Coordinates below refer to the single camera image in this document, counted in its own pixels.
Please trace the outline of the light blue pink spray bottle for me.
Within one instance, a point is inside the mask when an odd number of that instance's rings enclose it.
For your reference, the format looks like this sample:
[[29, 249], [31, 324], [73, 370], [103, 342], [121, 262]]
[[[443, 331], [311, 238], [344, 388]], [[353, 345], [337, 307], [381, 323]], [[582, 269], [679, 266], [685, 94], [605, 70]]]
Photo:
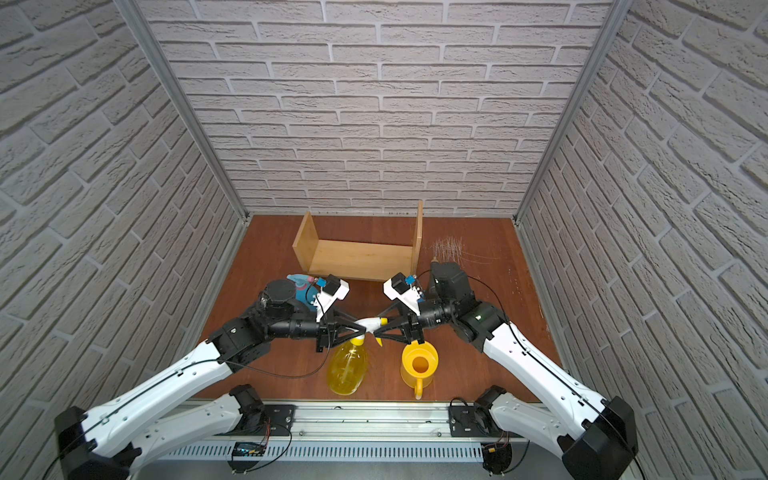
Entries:
[[316, 279], [306, 274], [289, 274], [287, 279], [295, 286], [296, 299], [306, 305], [311, 311], [315, 311], [316, 306], [314, 302], [318, 294], [318, 288], [315, 285]]

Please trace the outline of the wooden shelf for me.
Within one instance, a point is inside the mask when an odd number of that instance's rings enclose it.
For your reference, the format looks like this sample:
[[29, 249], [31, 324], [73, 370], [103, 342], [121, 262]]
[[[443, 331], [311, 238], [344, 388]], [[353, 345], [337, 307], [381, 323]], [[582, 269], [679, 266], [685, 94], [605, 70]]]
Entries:
[[397, 273], [416, 274], [423, 238], [423, 201], [418, 203], [411, 245], [324, 240], [307, 212], [292, 244], [303, 271], [314, 277], [384, 282]]

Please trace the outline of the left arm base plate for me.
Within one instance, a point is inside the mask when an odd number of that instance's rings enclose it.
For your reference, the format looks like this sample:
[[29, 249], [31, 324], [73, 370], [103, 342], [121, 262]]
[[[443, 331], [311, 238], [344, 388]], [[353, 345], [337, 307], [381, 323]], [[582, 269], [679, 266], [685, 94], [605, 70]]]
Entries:
[[294, 404], [268, 403], [257, 413], [243, 416], [239, 423], [222, 436], [257, 436], [266, 434], [277, 437], [288, 437], [292, 428], [295, 411]]

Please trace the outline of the yellow spray bottle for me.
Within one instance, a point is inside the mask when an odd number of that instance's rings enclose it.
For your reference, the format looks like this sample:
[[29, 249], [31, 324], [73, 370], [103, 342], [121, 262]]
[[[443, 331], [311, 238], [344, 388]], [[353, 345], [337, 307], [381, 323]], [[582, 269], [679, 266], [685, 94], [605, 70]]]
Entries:
[[330, 360], [326, 376], [330, 390], [341, 396], [354, 394], [368, 371], [369, 357], [364, 346], [366, 335], [388, 323], [387, 317], [368, 317], [357, 320], [357, 333], [345, 340]]

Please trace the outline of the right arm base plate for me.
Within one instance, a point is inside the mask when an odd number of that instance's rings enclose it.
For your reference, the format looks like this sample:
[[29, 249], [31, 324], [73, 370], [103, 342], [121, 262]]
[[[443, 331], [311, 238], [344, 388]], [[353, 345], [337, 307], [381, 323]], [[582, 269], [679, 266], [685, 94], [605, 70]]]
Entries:
[[511, 431], [503, 431], [491, 418], [490, 412], [464, 402], [448, 405], [448, 426], [454, 438], [485, 438], [505, 441], [522, 439]]

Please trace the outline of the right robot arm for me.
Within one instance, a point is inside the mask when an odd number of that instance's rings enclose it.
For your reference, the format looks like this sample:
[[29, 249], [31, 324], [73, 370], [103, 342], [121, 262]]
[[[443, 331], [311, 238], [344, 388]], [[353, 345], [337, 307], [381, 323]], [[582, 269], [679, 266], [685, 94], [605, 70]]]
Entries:
[[401, 273], [386, 280], [384, 294], [399, 316], [375, 337], [410, 344], [426, 329], [450, 326], [456, 335], [514, 375], [540, 401], [517, 399], [500, 388], [477, 404], [502, 431], [515, 433], [561, 459], [574, 479], [619, 479], [638, 453], [632, 407], [606, 399], [575, 379], [529, 341], [502, 308], [480, 301], [471, 278], [454, 262], [434, 262], [429, 286]]

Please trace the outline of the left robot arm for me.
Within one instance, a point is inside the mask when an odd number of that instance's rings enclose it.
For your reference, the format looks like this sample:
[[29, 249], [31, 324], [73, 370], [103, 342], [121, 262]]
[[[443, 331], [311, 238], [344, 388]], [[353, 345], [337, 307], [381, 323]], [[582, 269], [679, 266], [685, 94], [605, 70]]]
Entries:
[[55, 419], [61, 470], [67, 479], [126, 479], [143, 466], [217, 434], [263, 434], [275, 421], [250, 385], [180, 414], [174, 408], [197, 392], [266, 355], [274, 339], [310, 339], [318, 351], [362, 340], [378, 317], [354, 319], [333, 304], [348, 284], [334, 276], [313, 296], [297, 297], [289, 279], [270, 282], [241, 315], [191, 352], [134, 389], [101, 405], [71, 407]]

